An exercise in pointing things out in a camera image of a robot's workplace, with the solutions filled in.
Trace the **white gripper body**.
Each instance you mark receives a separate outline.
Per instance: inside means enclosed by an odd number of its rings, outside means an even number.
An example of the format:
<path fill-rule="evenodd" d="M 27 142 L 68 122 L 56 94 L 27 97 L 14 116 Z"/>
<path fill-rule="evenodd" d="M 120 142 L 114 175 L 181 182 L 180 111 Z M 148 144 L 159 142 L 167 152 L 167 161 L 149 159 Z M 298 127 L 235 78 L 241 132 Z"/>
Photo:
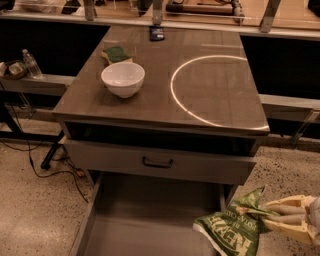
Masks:
<path fill-rule="evenodd" d="M 314 245 L 320 245 L 320 197 L 312 197 L 306 206 L 308 232 Z"/>

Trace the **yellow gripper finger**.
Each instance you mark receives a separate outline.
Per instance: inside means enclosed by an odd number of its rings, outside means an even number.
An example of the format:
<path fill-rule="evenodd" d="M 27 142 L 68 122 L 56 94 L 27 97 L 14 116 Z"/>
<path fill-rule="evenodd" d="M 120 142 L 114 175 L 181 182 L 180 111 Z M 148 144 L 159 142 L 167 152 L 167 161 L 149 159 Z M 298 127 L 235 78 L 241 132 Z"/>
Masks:
<path fill-rule="evenodd" d="M 314 200 L 313 196 L 295 195 L 267 202 L 265 208 L 280 215 L 307 214 Z"/>
<path fill-rule="evenodd" d="M 275 216 L 263 219 L 267 229 L 278 232 L 286 237 L 307 245 L 317 245 L 317 228 L 308 223 L 304 218 L 294 215 L 285 216 L 286 222 L 275 221 Z"/>

